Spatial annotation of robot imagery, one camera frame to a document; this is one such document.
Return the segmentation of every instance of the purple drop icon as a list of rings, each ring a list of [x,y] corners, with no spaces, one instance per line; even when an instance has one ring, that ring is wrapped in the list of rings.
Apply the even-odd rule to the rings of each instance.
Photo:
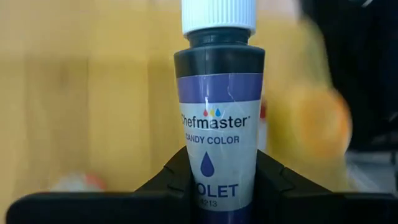
[[[207,152],[201,161],[200,171],[205,177],[211,177],[214,174],[214,166],[211,163],[209,154],[207,154]]]

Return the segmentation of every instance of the yellow background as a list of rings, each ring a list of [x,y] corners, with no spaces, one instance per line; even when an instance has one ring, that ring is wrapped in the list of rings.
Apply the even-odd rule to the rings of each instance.
[[[134,190],[184,145],[178,2],[0,0],[0,211],[71,172]],[[267,70],[308,72],[306,37],[259,18]]]

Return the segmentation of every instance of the ribbed cap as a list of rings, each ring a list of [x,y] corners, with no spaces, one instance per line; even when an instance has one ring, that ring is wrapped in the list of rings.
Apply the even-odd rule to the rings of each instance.
[[[256,32],[256,0],[181,0],[182,32],[238,27]]]

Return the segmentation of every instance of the bottle label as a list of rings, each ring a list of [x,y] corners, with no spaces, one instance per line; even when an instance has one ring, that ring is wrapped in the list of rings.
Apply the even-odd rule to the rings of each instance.
[[[197,205],[218,218],[231,218],[225,212],[233,211],[247,216],[256,172],[262,74],[196,75],[177,81]]]

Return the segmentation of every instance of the dark bottle neck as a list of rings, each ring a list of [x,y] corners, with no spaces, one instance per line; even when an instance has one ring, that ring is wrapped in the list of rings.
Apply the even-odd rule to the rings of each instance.
[[[187,35],[191,47],[216,44],[247,45],[249,37],[250,30],[227,27],[197,30]]]

